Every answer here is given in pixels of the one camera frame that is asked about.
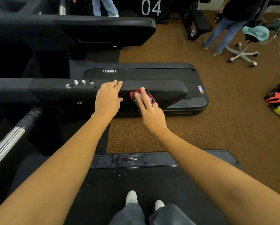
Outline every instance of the brown floor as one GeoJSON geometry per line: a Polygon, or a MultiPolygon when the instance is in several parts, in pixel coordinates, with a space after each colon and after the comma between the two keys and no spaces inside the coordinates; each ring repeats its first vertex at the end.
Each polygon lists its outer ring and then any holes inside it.
{"type": "MultiPolygon", "coordinates": [[[[214,12],[207,12],[210,20],[214,12]]],[[[280,15],[267,15],[267,20],[280,15]]],[[[280,117],[267,108],[263,97],[280,83],[280,51],[277,40],[267,45],[253,44],[259,51],[258,65],[237,59],[228,64],[231,53],[212,53],[220,36],[208,50],[202,42],[188,41],[180,20],[158,25],[157,31],[141,47],[128,47],[120,53],[120,62],[188,62],[194,65],[209,96],[209,106],[197,116],[166,117],[168,128],[202,148],[226,149],[241,162],[245,172],[280,193],[280,117]]],[[[243,42],[238,32],[231,42],[243,42]]],[[[108,153],[163,151],[145,130],[140,118],[120,118],[111,122],[108,153]]]]}

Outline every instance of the chair base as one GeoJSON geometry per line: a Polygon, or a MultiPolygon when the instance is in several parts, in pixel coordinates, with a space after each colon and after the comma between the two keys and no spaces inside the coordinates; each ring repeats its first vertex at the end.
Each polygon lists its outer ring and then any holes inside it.
{"type": "Polygon", "coordinates": [[[231,63],[233,60],[237,59],[238,57],[243,58],[245,61],[252,63],[249,67],[254,67],[257,65],[257,63],[255,61],[250,60],[247,56],[251,56],[254,55],[255,57],[258,56],[259,52],[254,52],[254,53],[245,53],[246,49],[249,47],[250,43],[247,44],[247,46],[241,50],[241,43],[237,43],[235,46],[239,47],[239,50],[233,50],[231,48],[229,48],[228,46],[226,47],[230,52],[236,54],[235,57],[231,57],[228,60],[228,63],[231,63]]]}

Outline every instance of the blue jeans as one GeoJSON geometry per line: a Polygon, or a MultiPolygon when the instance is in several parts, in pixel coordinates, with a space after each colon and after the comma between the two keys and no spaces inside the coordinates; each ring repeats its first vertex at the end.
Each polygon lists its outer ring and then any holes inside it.
{"type": "MultiPolygon", "coordinates": [[[[104,5],[105,9],[107,10],[109,16],[115,16],[118,14],[118,10],[112,0],[102,0],[102,3],[104,5]]],[[[92,6],[93,6],[94,15],[101,16],[100,0],[92,0],[92,6]]]]}
{"type": "Polygon", "coordinates": [[[211,45],[214,39],[216,39],[221,34],[221,32],[223,32],[225,29],[230,27],[228,29],[228,33],[226,34],[223,42],[216,50],[216,52],[221,53],[221,51],[232,41],[237,31],[239,31],[243,27],[243,25],[246,24],[247,22],[248,21],[232,21],[224,17],[220,22],[220,24],[218,25],[218,27],[211,34],[211,36],[209,37],[205,45],[206,46],[211,45]]]}
{"type": "MultiPolygon", "coordinates": [[[[138,203],[128,203],[118,212],[109,225],[145,225],[144,214],[138,203]]],[[[183,212],[174,204],[168,204],[159,208],[149,217],[150,225],[195,225],[183,212]]]]}

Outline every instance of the number 04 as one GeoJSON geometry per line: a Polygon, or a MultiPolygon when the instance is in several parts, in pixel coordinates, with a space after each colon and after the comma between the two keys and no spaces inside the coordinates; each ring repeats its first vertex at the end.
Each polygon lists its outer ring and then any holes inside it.
{"type": "MultiPolygon", "coordinates": [[[[158,2],[157,2],[157,4],[153,7],[153,10],[152,10],[152,12],[153,13],[157,13],[157,16],[160,14],[160,6],[161,6],[161,0],[158,0],[158,2]]],[[[149,12],[150,12],[150,1],[149,0],[143,0],[142,1],[142,5],[141,5],[141,8],[142,8],[142,14],[144,15],[144,16],[146,16],[146,15],[148,15],[149,14],[149,12]],[[148,2],[148,11],[147,11],[147,13],[144,13],[144,10],[143,10],[143,6],[144,6],[144,2],[148,2]]]]}

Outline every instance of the teal office chair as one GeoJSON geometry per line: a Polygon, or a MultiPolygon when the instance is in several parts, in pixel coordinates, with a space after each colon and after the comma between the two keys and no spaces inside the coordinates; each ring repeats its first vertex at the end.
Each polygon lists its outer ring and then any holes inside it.
{"type": "Polygon", "coordinates": [[[237,43],[235,46],[239,48],[239,50],[233,50],[226,47],[230,52],[234,53],[236,56],[232,57],[228,60],[228,63],[231,63],[233,60],[237,59],[238,57],[243,58],[244,60],[252,63],[249,65],[249,67],[254,67],[257,65],[255,61],[250,60],[247,56],[258,56],[259,52],[254,53],[246,53],[245,51],[249,47],[249,45],[254,42],[260,42],[262,45],[267,44],[271,42],[273,39],[277,37],[277,35],[280,33],[280,19],[274,19],[273,21],[263,24],[262,26],[258,25],[255,27],[243,27],[242,33],[245,35],[245,41],[248,41],[247,46],[241,50],[241,43],[237,43]],[[270,31],[275,31],[274,35],[268,40],[270,31]]]}

